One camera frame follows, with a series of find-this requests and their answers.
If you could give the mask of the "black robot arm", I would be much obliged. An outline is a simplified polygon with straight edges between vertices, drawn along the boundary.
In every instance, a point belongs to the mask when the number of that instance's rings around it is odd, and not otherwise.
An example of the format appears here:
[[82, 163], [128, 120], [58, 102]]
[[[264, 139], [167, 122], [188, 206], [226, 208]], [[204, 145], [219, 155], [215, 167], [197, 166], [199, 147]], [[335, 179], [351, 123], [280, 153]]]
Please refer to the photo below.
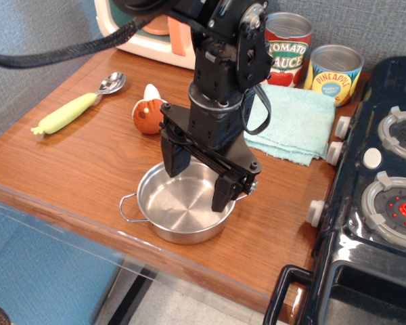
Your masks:
[[261, 83], [272, 58], [265, 38], [264, 1], [117, 1], [138, 28], [166, 15], [191, 28], [196, 56], [189, 108], [163, 104], [160, 125], [164, 166], [175, 177], [197, 158], [218, 175], [212, 210], [249, 194], [261, 164], [245, 143], [269, 125], [250, 129], [255, 98], [270, 107]]

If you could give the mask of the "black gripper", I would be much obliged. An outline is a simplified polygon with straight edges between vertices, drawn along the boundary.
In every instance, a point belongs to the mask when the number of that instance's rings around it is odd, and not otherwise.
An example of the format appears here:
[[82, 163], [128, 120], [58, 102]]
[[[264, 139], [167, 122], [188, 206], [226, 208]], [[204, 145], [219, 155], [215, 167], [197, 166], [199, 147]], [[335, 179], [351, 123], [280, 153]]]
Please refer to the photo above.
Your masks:
[[246, 145], [244, 133], [262, 87], [256, 85], [219, 102], [190, 84], [188, 96], [189, 108], [170, 103], [161, 106], [164, 168], [169, 177], [176, 177], [188, 168], [192, 156], [210, 167], [219, 175], [211, 209], [222, 212], [242, 192], [250, 194], [256, 189], [255, 177], [262, 167]]

